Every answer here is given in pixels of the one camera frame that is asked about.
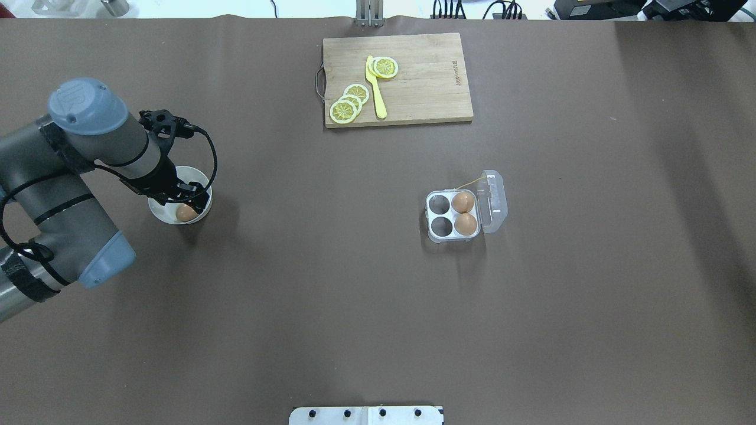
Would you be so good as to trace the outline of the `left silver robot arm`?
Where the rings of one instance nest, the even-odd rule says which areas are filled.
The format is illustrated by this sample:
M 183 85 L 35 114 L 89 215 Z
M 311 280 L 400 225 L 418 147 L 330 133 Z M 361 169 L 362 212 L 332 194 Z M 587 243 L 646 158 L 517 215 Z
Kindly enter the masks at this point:
M 99 169 L 158 205 L 188 205 L 202 215 L 211 186 L 179 177 L 175 138 L 205 129 L 170 111 L 133 116 L 110 87 L 91 77 L 65 81 L 47 113 L 2 137 L 2 209 L 18 204 L 40 233 L 12 240 L 2 225 L 2 321 L 46 302 L 71 283 L 102 285 L 134 263 L 125 235 L 83 181 Z

